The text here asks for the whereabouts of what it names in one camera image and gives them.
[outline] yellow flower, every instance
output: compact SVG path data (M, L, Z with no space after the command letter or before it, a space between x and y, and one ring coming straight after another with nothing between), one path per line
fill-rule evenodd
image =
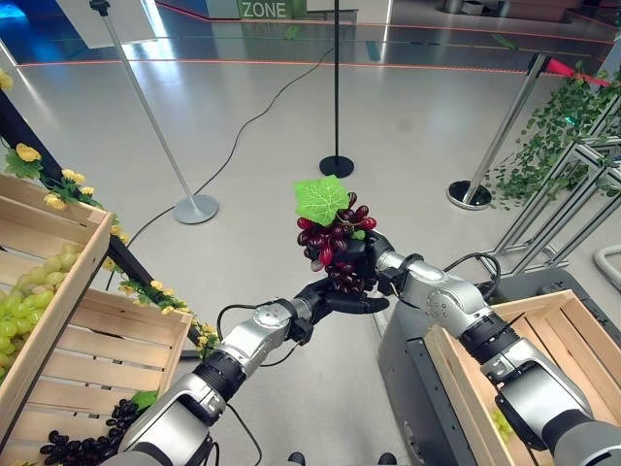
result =
M71 180L72 182L76 182L77 184L84 184L84 183L86 183L86 178L84 177L84 175L81 175L80 173L74 172L73 170L70 170L68 168L63 169L62 176L65 177L67 180Z
M109 257L106 257L106 260L104 260L104 264L103 267L106 270L112 270L115 267L116 264L114 264L114 261L112 259L110 259Z
M130 295L134 294L134 292L136 291L136 290L135 290L134 288L132 288L131 286L126 286L126 285L124 285L124 284L122 284L122 285L118 288L118 290L119 290L121 293L125 293L127 296L130 296Z
M13 88L13 78L0 70L0 89L11 90Z
M19 143L16 146L16 152L20 159L24 162L34 162L35 160L41 160L41 155L35 149L29 148L23 143Z
M215 328L205 323L201 326L201 330L203 330L205 333L215 333Z
M67 209L67 204L65 204L65 201L60 199L57 194L47 194L46 197L43 198L43 200L47 205L49 205L53 209L56 209L57 211L63 211Z

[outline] robotic hand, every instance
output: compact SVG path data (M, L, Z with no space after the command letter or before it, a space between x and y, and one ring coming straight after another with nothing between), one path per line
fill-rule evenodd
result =
M353 262L365 283L377 281L384 295L397 294L413 312L424 312L458 339L497 387L496 403L520 439L550 449L561 466L618 466L621 430L593 420L580 389L528 340L485 303L471 283L446 274L413 254L403 257L369 232L351 242L340 260ZM294 299L265 303L229 333L209 358L181 378L128 430L115 465L198 466L212 449L209 427L226 402L286 340L307 343L313 326L333 311L371 314L385 298L342 295L330 281L311 283Z

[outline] wooden slat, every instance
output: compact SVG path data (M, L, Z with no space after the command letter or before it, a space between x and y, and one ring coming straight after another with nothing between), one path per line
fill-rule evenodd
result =
M103 216L93 217L93 212L103 213L103 211L93 209L81 202L70 204L64 211L57 211L52 207L48 207L46 203L43 202L43 198L46 194L48 194L48 191L41 186L25 182L24 180L18 180L15 177L0 175L0 196L41 209L42 211L50 212L56 216L69 218L82 225L94 223L96 226L96 224L101 223L103 220Z
M548 348L558 366L584 392L591 404L595 418L615 423L616 419L614 415L605 404L598 390L586 377L580 365L575 361L572 354L565 347L563 341L558 337L547 320L539 316L531 316L528 320L531 322L540 339L545 343L545 346Z
M574 298L565 302L561 307L573 326L595 351L611 376L621 385L621 349L605 333L605 330L580 300Z
M468 444L473 451L474 458L476 459L478 466L493 466L496 464L494 458L485 446L485 439L478 430L476 422L474 422L474 417L468 409L468 404L466 403L466 400L464 399L453 374L449 370L443 353L439 349L436 340L437 335L435 335L432 331L432 333L425 338L425 346L427 347L427 351L432 357L436 369L438 370L438 375L440 376L442 385L446 390L448 398L451 400L451 405L453 406L455 414L457 415L457 418L462 425L462 429L466 434L466 438L468 439Z
M67 274L64 282L56 291L48 309L43 314L39 324L33 329L14 366L0 385L0 406L2 406L0 439L7 434L9 426L18 412L26 392L35 381L49 349L51 349L60 329L82 295L90 276L108 250L111 225L112 216L106 215L71 271ZM5 234L5 230L0 224L0 244Z
M0 250L0 283L14 285L20 275L38 265L42 263Z
M65 243L71 242L0 218L0 246L47 258L61 252Z
M621 387L564 314L559 312L549 315L546 320L554 328L554 332L559 336L589 381L598 390L608 409L616 418L616 423L621 425Z
M490 416L490 413L497 408L494 401L497 394L496 389L483 376L479 364L459 342L450 337L444 330L438 330L438 334L438 344L443 349L445 359L467 401L474 422L479 426L487 448L492 451L494 458L502 457L504 452L516 465L533 464L531 456L522 442L511 437L509 444L505 445L496 430ZM547 451L536 451L534 455L539 464L552 461L552 456Z
M173 377L175 376L175 368L177 367L177 362L179 361L181 351L183 350L183 344L185 343L185 336L189 331L190 324L192 323L192 317L190 314L182 314L182 313L174 313L174 316L179 316L180 320L175 327L175 335L177 335L177 341L173 346L173 350L170 352L169 360L166 363L166 370L164 371L164 377L162 378L162 383L160 385L160 393L168 390L173 382Z
M94 386L40 380L32 390L27 406L109 415L118 400L129 399L135 392L135 390L103 390Z
M171 356L171 351L163 347L109 337L78 328L67 328L56 347L155 367L166 367Z
M113 364L61 352L55 352L43 370L43 375L48 377L134 390L156 390L161 383L162 374L161 371Z
M112 335L135 338L162 345L173 345L175 338L170 328L150 325L129 317L131 317L130 313L119 316L114 313L94 311L82 305L74 314L71 323Z
M0 197L0 217L12 223L53 233L74 243L85 244L91 232L74 221Z
M80 416L65 416L51 413L37 413L24 411L16 423L11 434L13 440L33 441L45 444L51 430L58 430L72 439L97 438L106 435L110 427L106 425L106 418L89 418Z

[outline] metal pole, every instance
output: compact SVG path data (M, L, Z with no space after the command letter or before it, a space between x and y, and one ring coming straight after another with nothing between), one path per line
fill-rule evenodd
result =
M522 83L515 99L513 99L513 103L505 115L505 119L503 119L503 122L492 140L492 144L487 149L485 156L478 165L478 168L476 169L476 172L470 182L455 182L448 188L448 199L456 206L467 210L481 210L485 209L491 203L492 196L489 194L487 189L480 186L481 182L492 165L492 162L496 158L498 151L505 142L508 132L511 129L511 126L515 123L515 120L524 107L526 100L533 92L537 78L539 77L540 72L547 65L548 60L549 57L542 53L535 55L533 61L531 62L531 66L529 67L526 79ZM480 187L487 191L485 199L479 200L473 204L474 195L479 191Z
M206 221L214 216L217 212L217 203L210 196L197 196L197 199L194 198L194 194L192 193L189 186L185 182L185 179L183 178L183 174L181 173L179 165L177 164L177 161L173 157L173 154L168 147L168 143L166 142L166 139L162 134L162 130L160 129L159 124L157 124L155 115L153 114L153 111L148 104L147 98L145 97L145 94L143 93L143 90L141 89L138 80L136 79L134 70L132 70L132 66L129 63L127 56L125 55L125 52L123 51L123 46L121 45L120 39L118 39L118 36L116 35L116 30L114 29L113 23L110 20L107 11L105 11L105 13L105 15L102 15L100 11L101 19L104 20L104 24L108 29L110 38L112 39L114 47L118 52L118 57L120 58L120 61L125 68L125 71L127 72L129 81L131 81L132 85L134 86L134 90L136 91L136 94L138 95L138 98L143 105L143 109L145 110L148 120L153 127L153 131L155 131L157 139L162 145L162 149L164 149L164 152L168 157L168 161L172 165L173 170L175 171L175 175L177 175L177 179L179 180L179 183L181 184L181 187L183 188L183 191L185 192L185 195L187 197L186 199L183 199L182 201L177 203L177 205L175 206L175 217L181 223L200 223ZM197 200L200 201L200 207L197 205Z

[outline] cable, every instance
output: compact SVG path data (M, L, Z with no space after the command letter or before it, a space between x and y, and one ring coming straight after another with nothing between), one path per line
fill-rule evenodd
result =
M492 287L488 289L487 291L485 291L485 293L483 294L483 299L487 301L489 297L492 295L492 293L496 291L496 288L498 287L498 284L501 281L501 263L492 254L488 254L487 252L472 252L470 254L466 254L465 256L457 259L455 262L447 265L446 267L444 267L443 270L445 272L448 272L449 270L453 269L454 267L461 264L462 262L465 262L468 259L475 258L476 260L480 260L481 257L485 257L486 259L491 260L492 263L494 264L494 269L496 269L496 274L492 275L492 280L493 280Z
M245 433L248 434L248 437L250 437L250 440L252 441L252 443L254 444L254 446L256 447L257 452L259 453L259 459L257 459L256 463L254 463L254 466L259 466L259 463L261 462L261 460L263 459L263 451L261 451L261 447L259 447L259 443L256 441L256 439L254 438L254 436L252 435L252 432L250 432L250 429L248 429L248 426L245 425L245 422L242 420L242 417L240 416L240 414L237 412L237 410L235 408L233 408L230 404L226 404L226 406L228 406L231 411L233 412L233 414L235 415L235 417L237 418L237 420L240 422L240 424L242 425L242 427L245 430Z
M282 87L278 93L272 98L272 101L270 102L270 104L266 107L266 109L261 112L259 115L252 117L251 119L249 119L248 121L246 121L242 127L240 128L240 130L237 132L237 135L235 137L235 142L233 143L233 147L231 148L231 152L229 153L229 156L227 157L227 159L224 161L224 163L220 166L220 168L217 169L217 171L212 175L211 178L209 178L206 182L204 182L203 184L201 184L201 187L199 187L196 191L194 191L194 195L198 194L199 192L201 192L203 189L205 189L207 187L207 185L209 183L211 183L215 177L217 177L222 170L224 170L226 168L226 166L229 164L229 162L231 161L231 159L233 158L233 155L235 154L235 150L237 149L237 144L240 141L240 137L242 136L242 133L244 132L244 130L254 121L256 121L257 119L259 119L260 117L263 117L267 112L269 112L272 107L274 106L274 104L276 103L276 101L278 100L278 98L281 96L281 94L292 84L296 83L297 81L301 80L302 78L305 78L306 76L308 76L310 73L312 73L314 70L316 70L319 65L321 65L321 63L323 63L323 60L325 59L326 56L328 56L328 54L334 50L334 47L330 48L329 50L327 50L323 55L321 55L321 57L319 58L319 61L317 61L317 63L315 65L313 65L308 71L304 72L302 75L298 76L296 79L290 81L289 83L287 83L284 87ZM127 243L127 248L129 248L130 246L132 246L132 243L134 243L134 241L136 241L136 239L138 239L139 235L141 233L143 233L143 231L145 231L149 226L151 226L155 221L159 220L160 218L162 218L163 216L165 216L166 214L168 214L171 210L173 210L175 208L175 206L169 207L168 209L166 209L165 211L161 212L160 214L158 214L157 216L155 216L154 218L152 218L151 220L149 220L147 223L145 223L142 228L140 228L136 234L132 237L132 239L129 241L129 243ZM110 289L110 285L113 281L113 276L114 276L114 272L110 273L110 278L108 279L108 282L106 283L106 291L108 291Z
M300 343L296 343L295 346L289 350L289 352L286 354L286 356L283 359L280 359L276 362L271 362L269 364L261 364L259 367L274 367L274 366L278 366L280 363L284 362L287 360L287 357L289 357L291 354L293 354L293 351L300 345Z
M220 323L222 322L224 313L226 313L227 311L231 309L256 309L256 308L257 306L251 306L249 304L231 304L230 306L227 306L222 311L220 311L220 314L217 315L217 320L215 321L215 330L217 331L217 338L220 340L220 342L222 341L222 328L220 326Z

